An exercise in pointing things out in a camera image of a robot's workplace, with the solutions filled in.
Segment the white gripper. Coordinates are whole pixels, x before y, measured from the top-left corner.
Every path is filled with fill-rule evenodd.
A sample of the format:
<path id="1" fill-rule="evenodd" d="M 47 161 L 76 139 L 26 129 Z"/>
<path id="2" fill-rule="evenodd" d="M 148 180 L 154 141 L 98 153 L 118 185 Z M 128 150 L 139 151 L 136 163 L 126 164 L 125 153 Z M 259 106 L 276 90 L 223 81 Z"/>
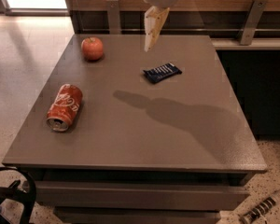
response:
<path id="1" fill-rule="evenodd" d="M 148 52 L 157 42 L 161 29 L 166 22 L 170 8 L 178 0 L 144 0 L 154 6 L 149 8 L 144 15 L 145 25 L 145 46 L 144 51 Z"/>

